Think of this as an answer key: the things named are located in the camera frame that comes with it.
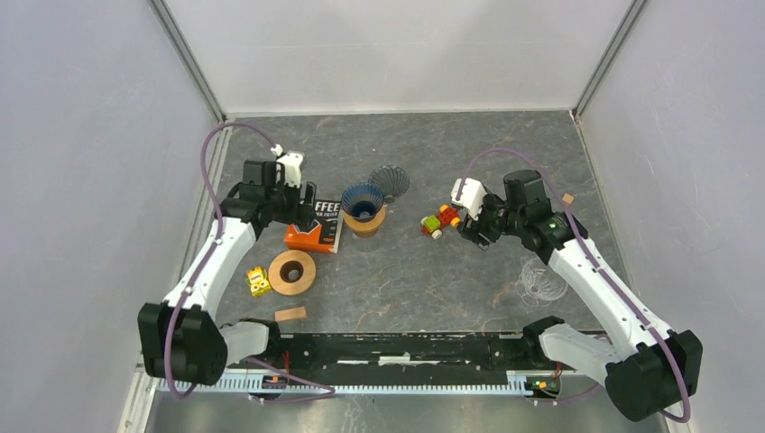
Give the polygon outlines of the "orange black coffee filter box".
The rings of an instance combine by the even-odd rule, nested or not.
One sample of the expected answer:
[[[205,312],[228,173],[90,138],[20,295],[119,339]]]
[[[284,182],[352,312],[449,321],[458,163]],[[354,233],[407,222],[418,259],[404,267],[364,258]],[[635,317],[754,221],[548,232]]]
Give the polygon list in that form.
[[[318,199],[315,216],[307,231],[288,226],[283,241],[289,249],[316,253],[337,253],[342,233],[342,207],[339,200]]]

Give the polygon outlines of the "blue plastic coffee dripper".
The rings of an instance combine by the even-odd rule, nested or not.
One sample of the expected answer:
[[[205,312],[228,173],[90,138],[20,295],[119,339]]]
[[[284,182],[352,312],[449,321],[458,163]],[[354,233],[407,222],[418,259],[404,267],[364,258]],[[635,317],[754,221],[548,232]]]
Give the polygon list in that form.
[[[371,182],[358,182],[349,186],[341,196],[341,207],[358,222],[374,219],[384,205],[383,192]]]

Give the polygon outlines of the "wooden ring dripper stand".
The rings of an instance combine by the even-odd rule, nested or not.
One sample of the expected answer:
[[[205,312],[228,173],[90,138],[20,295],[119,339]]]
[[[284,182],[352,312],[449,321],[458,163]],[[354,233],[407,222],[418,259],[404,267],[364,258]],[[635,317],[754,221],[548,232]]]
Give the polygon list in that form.
[[[350,228],[353,234],[359,238],[371,238],[375,236],[382,226],[387,213],[387,207],[382,207],[381,210],[369,221],[361,222],[345,211],[341,213],[345,224]]]

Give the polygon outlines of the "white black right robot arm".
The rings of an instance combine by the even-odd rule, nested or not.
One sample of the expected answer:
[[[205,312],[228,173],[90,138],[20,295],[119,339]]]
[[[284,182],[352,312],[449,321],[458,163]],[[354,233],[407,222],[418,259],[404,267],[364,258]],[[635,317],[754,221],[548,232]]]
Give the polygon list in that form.
[[[598,253],[594,241],[567,207],[557,212],[536,170],[504,179],[504,197],[463,177],[450,193],[465,211],[458,232],[484,249],[501,236],[516,236],[562,278],[603,327],[599,339],[548,317],[523,329],[521,357],[533,368],[560,362],[605,388],[614,407],[640,421],[662,413],[678,423],[690,419],[703,346],[690,330],[677,332],[644,305]]]

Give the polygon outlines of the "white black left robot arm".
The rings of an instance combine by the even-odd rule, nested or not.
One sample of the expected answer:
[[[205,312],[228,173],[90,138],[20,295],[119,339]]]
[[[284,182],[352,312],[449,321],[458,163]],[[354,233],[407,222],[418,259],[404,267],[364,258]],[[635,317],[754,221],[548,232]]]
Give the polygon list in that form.
[[[283,356],[278,326],[241,319],[221,327],[217,309],[244,256],[272,222],[309,228],[316,185],[303,183],[304,156],[286,152],[275,161],[246,161],[243,178],[217,203],[202,250],[160,303],[146,303],[137,324],[143,365],[168,382],[213,385],[230,364],[248,356],[261,367]]]

